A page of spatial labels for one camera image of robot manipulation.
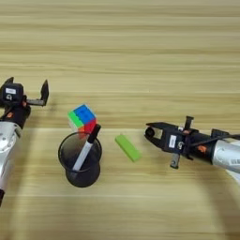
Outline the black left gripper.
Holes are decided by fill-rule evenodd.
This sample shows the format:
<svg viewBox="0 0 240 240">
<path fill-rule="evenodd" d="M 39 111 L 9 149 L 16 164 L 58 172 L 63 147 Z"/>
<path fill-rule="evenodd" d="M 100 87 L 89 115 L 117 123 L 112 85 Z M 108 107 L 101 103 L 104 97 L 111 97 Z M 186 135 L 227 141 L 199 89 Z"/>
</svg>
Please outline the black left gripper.
<svg viewBox="0 0 240 240">
<path fill-rule="evenodd" d="M 13 83 L 13 81 L 14 77 L 10 77 L 5 81 L 5 84 Z M 48 98 L 49 84 L 48 81 L 45 81 L 40 90 L 40 98 L 27 99 L 26 102 L 32 106 L 44 107 L 47 105 Z M 0 116 L 0 122 L 11 122 L 23 128 L 26 119 L 31 113 L 31 107 L 26 102 L 23 101 L 20 105 L 10 105 L 0 100 L 0 109 L 3 108 L 5 110 L 3 115 Z"/>
</svg>

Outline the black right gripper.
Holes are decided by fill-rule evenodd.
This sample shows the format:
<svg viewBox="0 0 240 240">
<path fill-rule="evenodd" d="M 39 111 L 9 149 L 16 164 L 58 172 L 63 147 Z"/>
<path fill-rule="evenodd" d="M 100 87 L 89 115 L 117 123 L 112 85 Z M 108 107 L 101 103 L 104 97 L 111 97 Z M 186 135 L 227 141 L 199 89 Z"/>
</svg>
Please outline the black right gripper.
<svg viewBox="0 0 240 240">
<path fill-rule="evenodd" d="M 181 156 L 189 160 L 199 158 L 203 162 L 212 164 L 214 143 L 204 143 L 204 141 L 208 141 L 210 137 L 206 134 L 201 133 L 195 128 L 191 128 L 192 121 L 193 117 L 188 116 L 183 128 L 178 128 L 177 125 L 169 124 L 166 122 L 146 124 L 148 128 L 144 132 L 144 137 L 158 148 L 163 148 L 164 146 L 163 129 L 178 129 L 176 140 L 170 140 L 170 143 L 175 143 L 175 148 L 171 160 L 171 167 L 174 169 L 178 168 Z"/>
</svg>

